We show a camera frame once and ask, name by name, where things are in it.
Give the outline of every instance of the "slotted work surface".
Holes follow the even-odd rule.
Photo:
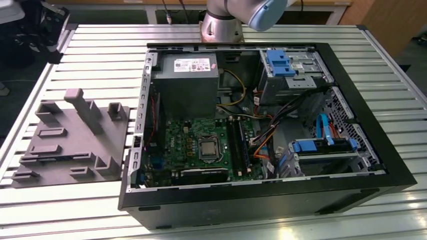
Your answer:
[[[340,214],[185,228],[173,238],[198,239],[196,231],[204,230],[201,234],[209,238],[226,239],[417,239],[427,228],[427,111],[424,99],[390,58],[384,58],[369,33],[354,26],[274,26],[265,32],[244,27],[242,34],[246,43],[329,43],[417,185]],[[9,225],[0,229],[0,238],[41,235],[42,239],[96,239],[153,234],[117,210],[120,181],[13,189],[10,177],[40,122],[34,115],[40,101],[72,109],[64,101],[66,89],[81,88],[84,98],[98,108],[109,103],[130,108],[124,141],[129,148],[146,43],[198,41],[197,25],[80,25],[70,31],[61,63],[45,76],[44,89],[0,168],[5,170],[0,206],[6,206],[0,207],[0,225]],[[172,236],[166,230],[161,234]]]

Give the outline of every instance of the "green circuit board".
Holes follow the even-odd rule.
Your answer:
[[[241,128],[246,139],[254,136],[252,121],[242,119]],[[217,141],[220,157],[214,162],[200,160],[198,140],[213,138]],[[245,175],[233,174],[232,155],[228,146],[225,119],[169,120],[165,126],[164,169],[225,168],[229,181],[257,180],[262,176],[261,166],[250,164]]]

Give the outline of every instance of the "orange wire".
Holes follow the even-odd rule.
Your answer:
[[[253,157],[256,157],[256,155],[258,154],[258,151],[261,150],[261,147],[265,145],[268,139],[273,136],[274,131],[270,132],[270,134],[268,135],[268,137],[265,137],[264,141],[261,142],[261,144],[258,145],[254,153],[253,153]]]
[[[265,155],[254,155],[253,157],[254,157],[254,158],[260,158],[260,159],[269,159],[269,157],[265,156]]]

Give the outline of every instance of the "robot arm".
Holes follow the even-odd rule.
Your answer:
[[[238,42],[241,22],[256,31],[269,29],[296,0],[208,0],[201,25],[204,42]]]

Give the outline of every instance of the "red wire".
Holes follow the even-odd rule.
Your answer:
[[[148,144],[152,141],[154,131],[156,131],[156,112],[154,112],[154,98],[153,98],[153,96],[150,96],[150,111],[152,111],[152,131],[150,131],[150,136],[148,139]]]

